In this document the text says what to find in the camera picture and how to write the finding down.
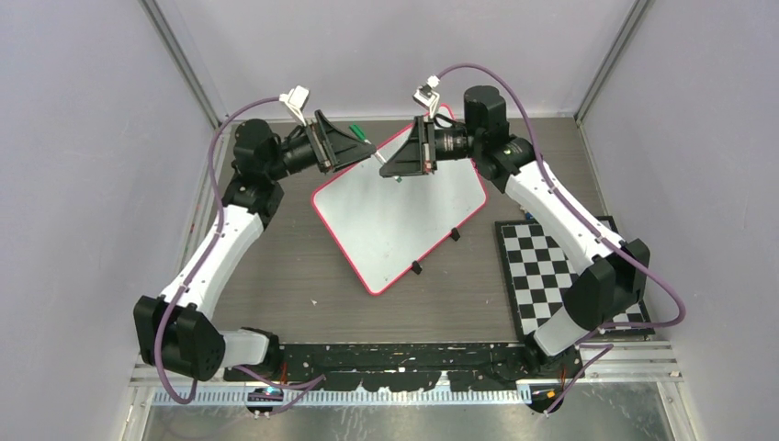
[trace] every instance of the purple wall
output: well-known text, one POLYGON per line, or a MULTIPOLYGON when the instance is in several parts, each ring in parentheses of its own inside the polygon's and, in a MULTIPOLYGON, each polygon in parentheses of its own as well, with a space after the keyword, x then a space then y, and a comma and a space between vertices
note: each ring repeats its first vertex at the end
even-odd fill
MULTIPOLYGON (((455 62, 489 66, 531 115, 572 115, 614 43, 632 0, 158 0, 217 110, 250 96, 310 88, 309 111, 330 117, 408 118, 413 90, 455 62)), ((456 113, 466 88, 441 84, 456 113)), ((512 116, 515 110, 509 107, 512 116)), ((288 119, 282 107, 247 118, 288 119)))
POLYGON ((779 433, 777 48, 775 1, 658 1, 585 122, 608 208, 688 305, 664 334, 716 440, 779 433))
POLYGON ((2 2, 0 103, 0 439, 110 439, 209 125, 134 1, 2 2))

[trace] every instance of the white clip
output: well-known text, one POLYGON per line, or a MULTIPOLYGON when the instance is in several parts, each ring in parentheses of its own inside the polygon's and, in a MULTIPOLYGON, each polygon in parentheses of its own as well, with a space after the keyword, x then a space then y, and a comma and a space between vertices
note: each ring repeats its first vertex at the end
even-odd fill
POLYGON ((437 76, 433 75, 427 79, 424 85, 416 89, 413 95, 414 101, 427 109, 430 118, 438 113, 438 107, 441 101, 441 95, 435 91, 435 88, 441 83, 437 76))
POLYGON ((284 106, 287 107, 287 112, 298 124, 306 125, 306 119, 303 117, 303 108, 306 107, 306 103, 309 101, 309 89, 302 85, 297 85, 288 94, 279 95, 278 100, 284 103, 284 106))
POLYGON ((549 186, 549 194, 550 194, 550 195, 553 195, 553 194, 555 194, 555 190, 557 190, 557 189, 558 189, 558 182, 557 182, 557 179, 554 179, 554 178, 553 178, 553 179, 552 179, 552 182, 553 182, 553 184, 552 184, 551 186, 549 186))

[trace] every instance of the wooden tabletop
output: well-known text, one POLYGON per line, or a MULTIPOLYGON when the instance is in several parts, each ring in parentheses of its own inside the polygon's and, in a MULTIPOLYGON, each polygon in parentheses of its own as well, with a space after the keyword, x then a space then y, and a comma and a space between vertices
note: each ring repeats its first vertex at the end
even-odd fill
MULTIPOLYGON (((375 143, 408 121, 361 122, 375 143)), ((526 136, 521 120, 515 134, 526 136)), ((538 143, 560 182, 593 215, 604 207, 573 119, 534 119, 538 143)), ((290 124, 276 124, 285 135, 290 124)), ((221 181, 229 179, 231 153, 221 181)), ((494 222, 521 219, 520 209, 489 182, 487 205, 378 297, 370 296, 310 205, 327 179, 309 169, 284 179, 284 200, 224 289, 213 322, 278 334, 286 343, 513 341, 494 222)))

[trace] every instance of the checkerboard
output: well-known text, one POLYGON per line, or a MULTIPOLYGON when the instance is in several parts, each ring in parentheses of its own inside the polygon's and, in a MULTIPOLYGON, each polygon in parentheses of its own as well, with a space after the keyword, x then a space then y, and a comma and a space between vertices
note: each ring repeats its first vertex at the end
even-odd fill
MULTIPOLYGON (((610 217, 598 220, 616 231, 610 217)), ((495 227, 514 327, 517 337, 523 340, 525 335, 538 329, 562 308, 562 294, 570 288, 577 275, 555 240, 533 220, 495 222, 495 227)), ((616 315, 614 321, 648 322, 649 315, 641 301, 616 315)), ((612 336, 651 334, 651 330, 627 327, 607 332, 612 336)))

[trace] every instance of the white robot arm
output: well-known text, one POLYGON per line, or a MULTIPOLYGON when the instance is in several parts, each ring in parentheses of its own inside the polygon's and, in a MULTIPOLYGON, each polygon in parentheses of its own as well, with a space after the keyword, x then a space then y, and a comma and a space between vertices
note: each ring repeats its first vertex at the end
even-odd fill
POLYGON ((157 349, 164 368, 193 379, 208 380, 220 368, 236 365, 252 366, 261 375, 280 366, 283 355, 277 336, 248 328, 219 332, 210 320, 238 262, 276 214, 284 196, 278 181, 314 165, 323 173, 336 172, 376 152, 373 145, 338 130, 320 110, 313 120, 303 118, 308 93, 298 86, 280 96, 299 123, 284 140, 262 119, 249 119, 236 128, 235 174, 222 199, 221 230, 214 224, 181 273, 158 297, 141 297, 133 310, 145 363, 159 361, 154 357, 155 339, 162 330, 162 347, 157 349), (204 253, 209 253, 207 258, 185 285, 204 253), (162 323, 168 302, 183 288, 170 319, 162 323))
POLYGON ((435 172, 437 161, 469 158, 482 177, 529 209, 560 245, 579 277, 563 294, 563 308, 525 339, 528 371, 538 370, 643 296, 646 276, 602 240, 618 243, 622 251, 644 266, 649 263, 649 248, 640 240, 627 243, 604 227, 563 187, 545 162, 538 163, 530 142, 510 133, 506 102, 498 89, 487 85, 468 89, 464 95, 465 118, 459 122, 434 113, 440 97, 434 91, 437 78, 432 80, 413 96, 429 110, 428 115, 415 118, 409 139, 379 173, 383 177, 429 175, 435 172), (448 127, 439 124, 439 119, 448 127), (547 176, 541 173, 541 166, 547 176), (596 226, 599 236, 563 205, 552 188, 596 226))

